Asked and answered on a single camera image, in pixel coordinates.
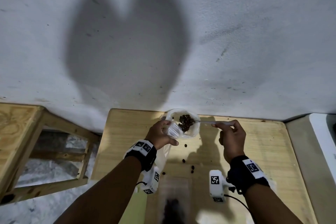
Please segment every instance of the white wall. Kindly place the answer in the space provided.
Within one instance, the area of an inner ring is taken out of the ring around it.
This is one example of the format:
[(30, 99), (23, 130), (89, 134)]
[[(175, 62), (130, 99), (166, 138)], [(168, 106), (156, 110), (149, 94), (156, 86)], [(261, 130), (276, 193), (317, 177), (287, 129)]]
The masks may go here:
[(0, 0), (0, 101), (102, 131), (110, 108), (336, 112), (336, 0)]

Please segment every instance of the hand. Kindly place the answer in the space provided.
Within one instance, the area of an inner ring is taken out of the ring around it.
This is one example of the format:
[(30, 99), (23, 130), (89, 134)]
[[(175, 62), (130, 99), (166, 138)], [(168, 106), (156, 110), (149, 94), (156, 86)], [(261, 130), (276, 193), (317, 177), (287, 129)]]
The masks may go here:
[(161, 149), (166, 144), (179, 145), (178, 141), (163, 133), (164, 125), (170, 125), (170, 123), (169, 120), (160, 120), (149, 129), (145, 140), (150, 141), (156, 150)]
[(219, 142), (224, 146), (224, 158), (230, 163), (237, 156), (245, 155), (244, 143), (246, 132), (237, 120), (230, 121), (234, 128), (223, 123), (212, 124), (215, 128), (220, 128)]

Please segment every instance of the marble floor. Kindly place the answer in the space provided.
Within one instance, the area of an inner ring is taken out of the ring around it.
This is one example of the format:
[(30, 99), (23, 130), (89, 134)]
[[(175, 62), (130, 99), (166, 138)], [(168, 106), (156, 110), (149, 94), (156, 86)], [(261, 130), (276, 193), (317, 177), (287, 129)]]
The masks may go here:
[[(67, 148), (76, 148), (78, 152), (83, 152), (85, 144), (86, 141), (66, 133), (43, 131), (36, 143), (35, 149), (64, 151)], [(94, 146), (91, 154), (86, 171), (86, 176), (88, 177), (92, 173), (98, 146), (99, 143)], [(77, 175), (79, 164), (78, 162), (62, 160), (30, 159), (20, 176), (17, 187), (73, 179)], [(0, 206), (0, 223), (53, 223), (77, 197), (88, 190), (93, 184), (93, 181), (89, 181), (88, 184), (78, 188)]]

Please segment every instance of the person's left arm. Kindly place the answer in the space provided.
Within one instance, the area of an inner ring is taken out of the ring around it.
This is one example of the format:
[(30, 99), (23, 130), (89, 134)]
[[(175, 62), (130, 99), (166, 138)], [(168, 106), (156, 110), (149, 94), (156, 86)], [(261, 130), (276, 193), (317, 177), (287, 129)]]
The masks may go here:
[[(178, 141), (163, 134), (165, 124), (169, 125), (170, 122), (161, 120), (155, 123), (145, 138), (156, 150), (166, 144), (179, 145)], [(134, 156), (126, 157), (103, 179), (79, 196), (54, 224), (119, 223), (140, 173), (140, 161)]]

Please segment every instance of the pile of beans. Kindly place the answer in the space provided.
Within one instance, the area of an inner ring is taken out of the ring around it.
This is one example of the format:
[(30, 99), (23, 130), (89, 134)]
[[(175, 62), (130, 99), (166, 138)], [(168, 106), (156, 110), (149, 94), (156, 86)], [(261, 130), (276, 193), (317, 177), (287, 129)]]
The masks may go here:
[(178, 126), (182, 129), (183, 132), (187, 132), (190, 128), (190, 126), (194, 125), (195, 120), (193, 118), (190, 117), (190, 115), (186, 114), (186, 115), (182, 115), (180, 116), (180, 120), (181, 123), (178, 124)]

